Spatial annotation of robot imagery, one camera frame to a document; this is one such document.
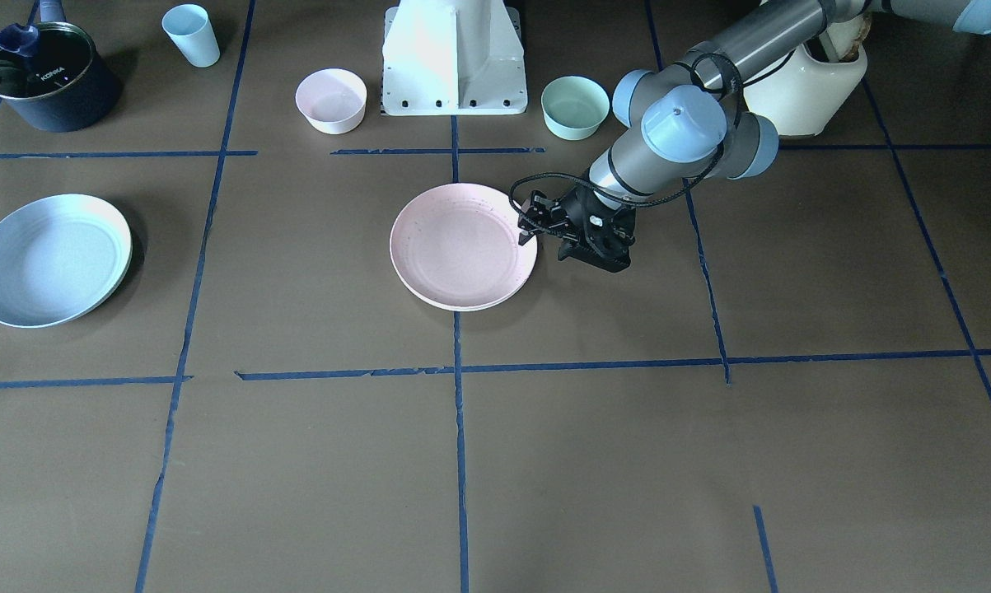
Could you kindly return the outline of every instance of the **pink bowl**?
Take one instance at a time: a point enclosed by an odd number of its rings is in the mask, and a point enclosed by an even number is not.
[[[393,222],[389,252],[400,281],[448,311],[480,311],[521,289],[536,241],[518,246],[517,213],[505,193],[478,184],[421,193]]]

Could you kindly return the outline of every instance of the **pot handle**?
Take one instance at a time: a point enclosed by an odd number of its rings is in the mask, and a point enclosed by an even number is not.
[[[40,0],[40,22],[67,22],[63,15],[63,0]]]

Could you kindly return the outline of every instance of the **light blue joint cap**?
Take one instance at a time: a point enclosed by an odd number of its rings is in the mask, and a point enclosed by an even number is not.
[[[633,70],[627,72],[616,84],[616,90],[612,91],[612,114],[626,127],[630,128],[630,101],[634,98],[634,89],[643,78],[652,74],[651,70]]]
[[[748,165],[746,171],[736,177],[730,177],[730,180],[754,177],[769,169],[769,166],[774,163],[774,158],[777,158],[777,150],[781,147],[781,139],[777,135],[777,125],[759,114],[755,114],[755,119],[759,120],[759,147],[755,149],[755,158],[751,159],[751,165]]]
[[[699,161],[725,137],[722,107],[692,84],[671,89],[642,116],[642,139],[666,161]]]
[[[991,0],[970,0],[953,26],[957,33],[991,34]]]

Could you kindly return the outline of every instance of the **white plate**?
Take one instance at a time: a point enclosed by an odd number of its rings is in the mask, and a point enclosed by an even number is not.
[[[125,278],[133,241],[121,212],[52,195],[0,222],[0,323],[50,327],[92,311]]]
[[[518,246],[519,232],[505,193],[440,185],[404,207],[389,252],[419,299],[448,311],[480,311],[509,299],[532,274],[536,241]]]

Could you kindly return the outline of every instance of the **white plastic bracket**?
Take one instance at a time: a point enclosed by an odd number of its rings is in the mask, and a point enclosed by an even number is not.
[[[386,11],[389,115],[513,115],[528,106],[521,16],[499,0],[402,0]]]

